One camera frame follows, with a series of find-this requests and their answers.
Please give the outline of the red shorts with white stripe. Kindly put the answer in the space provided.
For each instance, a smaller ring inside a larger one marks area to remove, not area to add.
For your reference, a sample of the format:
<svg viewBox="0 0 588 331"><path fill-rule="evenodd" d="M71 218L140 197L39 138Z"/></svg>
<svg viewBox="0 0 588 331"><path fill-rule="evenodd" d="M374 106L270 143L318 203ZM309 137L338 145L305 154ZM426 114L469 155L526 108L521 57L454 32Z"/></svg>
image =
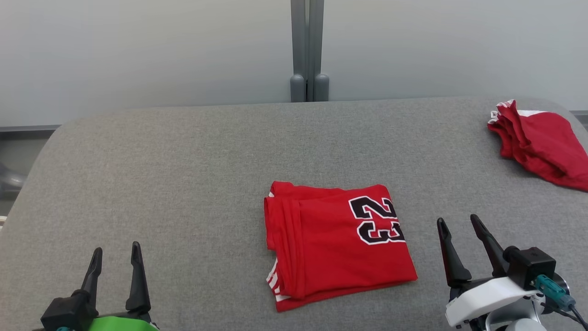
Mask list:
<svg viewBox="0 0 588 331"><path fill-rule="evenodd" d="M561 115L521 110L509 100L496 105L487 127L500 137L501 157L556 186L588 193L588 153Z"/></svg>

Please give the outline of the red shirt with white sleeves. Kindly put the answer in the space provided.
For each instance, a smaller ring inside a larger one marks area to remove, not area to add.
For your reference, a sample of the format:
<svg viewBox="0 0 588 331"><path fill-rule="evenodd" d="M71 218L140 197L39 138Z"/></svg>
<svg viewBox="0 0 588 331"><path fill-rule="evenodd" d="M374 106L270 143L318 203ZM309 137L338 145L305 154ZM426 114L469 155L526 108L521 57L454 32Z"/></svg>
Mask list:
<svg viewBox="0 0 588 331"><path fill-rule="evenodd" d="M273 182L264 198L266 282L278 312L416 281L388 189L344 190Z"/></svg>

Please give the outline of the grey curved partition foot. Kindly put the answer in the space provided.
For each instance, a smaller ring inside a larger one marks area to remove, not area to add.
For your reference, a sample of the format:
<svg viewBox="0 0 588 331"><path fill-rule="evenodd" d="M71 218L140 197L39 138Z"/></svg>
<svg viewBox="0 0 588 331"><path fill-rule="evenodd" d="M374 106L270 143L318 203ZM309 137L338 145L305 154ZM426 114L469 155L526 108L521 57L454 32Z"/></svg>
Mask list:
<svg viewBox="0 0 588 331"><path fill-rule="evenodd" d="M0 199L14 198L22 190L28 176L0 162Z"/></svg>

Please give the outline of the grey double partition post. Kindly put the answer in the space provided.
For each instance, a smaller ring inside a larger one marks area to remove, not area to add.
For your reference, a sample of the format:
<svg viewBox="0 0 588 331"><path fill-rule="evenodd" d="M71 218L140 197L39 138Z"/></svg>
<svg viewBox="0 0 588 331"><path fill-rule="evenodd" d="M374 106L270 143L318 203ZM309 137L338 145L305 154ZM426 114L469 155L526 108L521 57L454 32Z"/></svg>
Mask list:
<svg viewBox="0 0 588 331"><path fill-rule="evenodd" d="M325 0L290 0L293 75L290 100L326 102L330 78L322 73Z"/></svg>

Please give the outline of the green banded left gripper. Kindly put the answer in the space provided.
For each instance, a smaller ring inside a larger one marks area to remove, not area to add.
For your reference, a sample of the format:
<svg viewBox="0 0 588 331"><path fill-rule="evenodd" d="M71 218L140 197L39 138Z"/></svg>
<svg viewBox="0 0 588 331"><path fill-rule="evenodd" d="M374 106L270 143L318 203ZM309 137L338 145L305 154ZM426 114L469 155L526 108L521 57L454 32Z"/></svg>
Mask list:
<svg viewBox="0 0 588 331"><path fill-rule="evenodd" d="M89 304L96 304L97 279L102 272L102 255L102 248L97 247L82 283L82 290L87 293ZM132 243L130 263L133 272L130 295L125 303L128 314L99 316L92 321L87 331L159 331L159 327L153 323L149 314L152 306L141 245L138 241Z"/></svg>

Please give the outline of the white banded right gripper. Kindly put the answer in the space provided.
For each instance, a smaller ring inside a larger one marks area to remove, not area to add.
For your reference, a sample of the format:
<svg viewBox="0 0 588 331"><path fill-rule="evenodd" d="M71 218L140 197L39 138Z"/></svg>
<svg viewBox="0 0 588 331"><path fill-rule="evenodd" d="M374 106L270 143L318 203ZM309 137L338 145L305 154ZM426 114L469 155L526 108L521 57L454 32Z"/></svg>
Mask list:
<svg viewBox="0 0 588 331"><path fill-rule="evenodd" d="M545 297L537 290L525 291L508 277L509 263L503 258L501 245L486 228L479 216L470 215L477 238L483 243L492 266L490 280L447 304L445 316L454 328L542 328L540 315ZM460 260L452 243L452 235L443 218L438 218L437 230L447 285L460 288L472 275Z"/></svg>

